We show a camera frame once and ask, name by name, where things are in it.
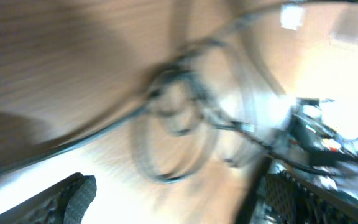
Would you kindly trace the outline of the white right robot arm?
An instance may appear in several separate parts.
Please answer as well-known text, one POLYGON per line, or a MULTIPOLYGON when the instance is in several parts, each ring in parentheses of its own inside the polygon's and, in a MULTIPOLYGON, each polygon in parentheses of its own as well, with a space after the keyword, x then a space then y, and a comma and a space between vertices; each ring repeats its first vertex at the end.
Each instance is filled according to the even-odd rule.
POLYGON ((358 137, 347 139, 327 124, 328 100, 299 98, 290 112, 282 146, 268 156, 286 165, 286 175, 307 192, 314 187, 358 212, 358 137))

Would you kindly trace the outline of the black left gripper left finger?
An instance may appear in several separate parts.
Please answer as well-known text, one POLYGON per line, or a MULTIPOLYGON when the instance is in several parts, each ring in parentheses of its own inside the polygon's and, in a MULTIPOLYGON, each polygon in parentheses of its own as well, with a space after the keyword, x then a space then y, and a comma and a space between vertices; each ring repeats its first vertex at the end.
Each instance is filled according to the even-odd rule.
POLYGON ((96 192, 96 177, 77 172, 1 213, 0 224, 81 224, 96 192))

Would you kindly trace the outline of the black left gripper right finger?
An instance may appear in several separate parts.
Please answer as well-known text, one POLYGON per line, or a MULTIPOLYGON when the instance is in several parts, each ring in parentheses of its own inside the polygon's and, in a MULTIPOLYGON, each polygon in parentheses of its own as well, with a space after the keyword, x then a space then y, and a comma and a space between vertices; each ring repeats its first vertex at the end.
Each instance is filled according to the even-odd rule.
POLYGON ((287 171, 270 173, 273 160, 259 160, 235 223, 358 223, 358 201, 325 190, 287 171))

